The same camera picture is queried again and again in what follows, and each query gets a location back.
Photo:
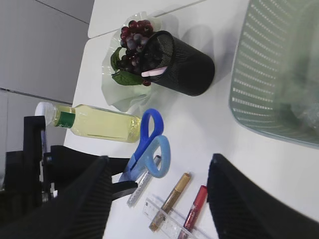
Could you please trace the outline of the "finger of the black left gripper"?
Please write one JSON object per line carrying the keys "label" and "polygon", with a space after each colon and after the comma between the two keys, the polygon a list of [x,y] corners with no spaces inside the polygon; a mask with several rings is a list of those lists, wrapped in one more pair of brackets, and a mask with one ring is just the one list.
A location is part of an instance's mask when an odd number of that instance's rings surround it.
{"label": "finger of the black left gripper", "polygon": [[111,187],[112,201],[134,193],[137,187],[138,184],[135,181],[123,181],[114,183]]}

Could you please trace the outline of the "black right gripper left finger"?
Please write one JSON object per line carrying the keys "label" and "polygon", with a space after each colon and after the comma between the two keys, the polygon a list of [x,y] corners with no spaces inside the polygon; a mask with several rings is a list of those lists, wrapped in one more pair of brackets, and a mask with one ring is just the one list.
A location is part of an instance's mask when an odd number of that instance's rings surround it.
{"label": "black right gripper left finger", "polygon": [[51,202],[0,230],[2,239],[101,239],[112,204],[112,175],[106,157]]}

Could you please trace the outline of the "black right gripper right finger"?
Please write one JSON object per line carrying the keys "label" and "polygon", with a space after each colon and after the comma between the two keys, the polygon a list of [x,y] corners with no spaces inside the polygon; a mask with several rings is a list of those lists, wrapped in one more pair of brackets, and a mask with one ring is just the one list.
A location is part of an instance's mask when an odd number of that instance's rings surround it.
{"label": "black right gripper right finger", "polygon": [[317,239],[319,224],[280,202],[222,154],[207,178],[209,208],[220,239]]}

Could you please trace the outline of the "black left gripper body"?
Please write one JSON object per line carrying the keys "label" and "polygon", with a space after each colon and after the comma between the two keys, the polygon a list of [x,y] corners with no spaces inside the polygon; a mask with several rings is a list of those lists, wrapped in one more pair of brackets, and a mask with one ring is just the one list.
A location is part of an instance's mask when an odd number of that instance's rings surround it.
{"label": "black left gripper body", "polygon": [[23,149],[5,154],[4,195],[15,207],[40,207],[51,202],[99,157],[108,158],[112,176],[123,172],[128,162],[62,145],[47,149],[44,117],[24,117],[23,124]]}

